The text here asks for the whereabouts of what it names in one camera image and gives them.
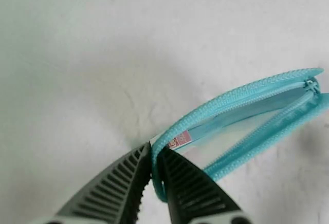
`tag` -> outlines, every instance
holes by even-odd
[[[151,145],[155,143],[155,141],[162,135],[158,134],[157,136],[155,136],[154,138],[150,139],[150,143]],[[170,149],[175,150],[179,147],[181,147],[182,145],[192,142],[192,137],[190,135],[190,133],[186,130],[183,133],[177,135],[176,137],[174,137],[172,140],[170,140],[170,142],[168,143],[168,146]]]
[[[174,137],[174,139],[172,139],[168,145],[169,148],[174,149],[174,148],[178,148],[186,143],[189,143],[192,141],[191,135],[190,133],[186,130],[185,132],[179,134],[178,136]]]

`white surface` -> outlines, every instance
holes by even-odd
[[[51,215],[197,105],[324,67],[329,0],[0,0],[0,217]],[[256,223],[329,222],[328,113],[222,179]],[[139,223],[169,223],[148,187]]]

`zipper pull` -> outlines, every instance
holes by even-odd
[[[305,89],[306,91],[311,90],[313,91],[315,94],[319,94],[320,93],[320,87],[318,82],[316,81],[315,78],[309,79],[305,81]]]

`zipper pouch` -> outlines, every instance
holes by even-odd
[[[152,145],[152,179],[159,199],[166,201],[166,193],[156,159],[165,146],[218,180],[329,107],[329,94],[320,92],[315,79],[321,72],[295,70],[244,85],[178,120]],[[179,170],[180,165],[171,165]]]

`zipper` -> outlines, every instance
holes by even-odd
[[[293,88],[294,85],[295,84],[288,85],[288,86],[286,86],[287,87],[286,89],[288,89],[288,90],[294,89]],[[235,144],[233,147],[231,147],[228,151],[224,152],[221,156],[217,157],[212,162],[210,162],[204,168],[204,171],[211,178],[216,180],[216,179],[226,175],[227,173],[231,172],[233,169],[235,169],[236,168],[235,165],[230,166],[231,162],[241,159],[243,157],[252,157],[252,155],[248,154],[248,152],[257,148],[259,145],[261,145],[261,144],[257,143],[257,140],[254,139],[255,137],[257,137],[261,132],[263,132],[269,126],[272,126],[272,125],[279,126],[282,121],[288,120],[289,114],[291,114],[291,112],[293,112],[294,110],[297,110],[298,108],[303,109],[304,108],[303,106],[306,105],[306,103],[308,103],[310,101],[312,102],[312,99],[314,98],[314,96],[320,93],[318,82],[314,78],[303,81],[303,82],[296,83],[295,86],[304,87],[306,93],[303,96],[301,96],[299,99],[297,99],[296,101],[292,102],[287,107],[285,107],[281,112],[274,115],[263,125],[261,125],[260,127],[257,127],[254,131],[247,134],[243,139],[241,139],[237,144]],[[280,92],[274,91],[274,92],[273,92],[273,95],[271,95],[271,96],[280,94],[284,91],[280,91]],[[268,98],[265,96],[268,96],[268,95],[264,94],[264,96],[259,97],[257,99],[257,101],[261,101],[264,98]]]
[[[222,109],[222,111],[220,111],[218,114],[216,114],[216,116],[213,117],[212,120],[208,120],[207,122],[203,122],[200,125],[197,125],[197,126],[194,126],[190,129],[188,129],[187,131],[188,131],[189,135],[192,137],[192,139],[187,141],[185,144],[182,144],[182,145],[180,145],[178,147],[175,147],[173,149],[176,150],[176,149],[182,148],[182,147],[184,147],[184,146],[186,146],[186,145],[188,145],[192,142],[197,141],[198,139],[203,138],[206,135],[211,134],[211,132],[217,131],[217,129],[220,128],[220,127],[218,127],[218,128],[216,127],[217,121],[213,120],[213,119],[215,119],[218,115],[222,115],[222,114],[224,114],[226,112],[229,112],[229,111],[232,111],[234,109],[237,109],[237,108],[240,108],[240,107],[243,107],[243,106],[247,106],[247,105],[250,105],[250,104],[255,103],[255,102],[262,101],[264,99],[279,95],[283,92],[287,92],[287,91],[290,91],[290,90],[293,90],[293,89],[303,88],[303,87],[308,87],[310,89],[314,88],[313,83],[316,83],[316,82],[312,81],[312,80],[307,80],[307,81],[300,81],[300,82],[296,82],[296,83],[291,83],[289,85],[286,85],[286,86],[283,86],[283,87],[280,87],[280,88],[275,88],[275,89],[269,90],[269,91],[267,91],[267,92],[265,92],[261,95],[257,94],[257,95],[253,95],[253,96],[248,97],[248,98],[244,98],[242,100],[235,101],[234,103],[230,104],[228,107]]]

